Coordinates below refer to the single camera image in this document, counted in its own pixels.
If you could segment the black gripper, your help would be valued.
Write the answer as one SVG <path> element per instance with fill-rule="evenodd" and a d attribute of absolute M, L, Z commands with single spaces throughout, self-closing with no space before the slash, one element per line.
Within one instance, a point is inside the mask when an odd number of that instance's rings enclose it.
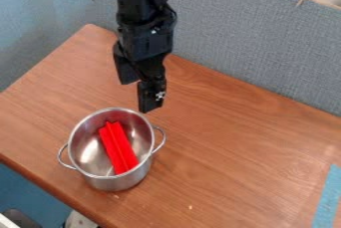
<path fill-rule="evenodd" d="M 163 60 L 172 48 L 175 14 L 166 14 L 150 24 L 120 27 L 114 45 L 114 61 L 120 83 L 138 83 L 139 111 L 146 114 L 160 108 L 167 93 Z"/>

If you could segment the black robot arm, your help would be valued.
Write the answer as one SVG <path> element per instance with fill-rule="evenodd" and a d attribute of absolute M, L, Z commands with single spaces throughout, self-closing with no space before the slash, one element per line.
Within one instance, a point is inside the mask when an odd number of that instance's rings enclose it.
<path fill-rule="evenodd" d="M 138 83 L 139 111 L 163 106 L 164 58 L 172 49 L 176 13 L 168 0 L 118 0 L 114 61 L 120 83 Z"/>

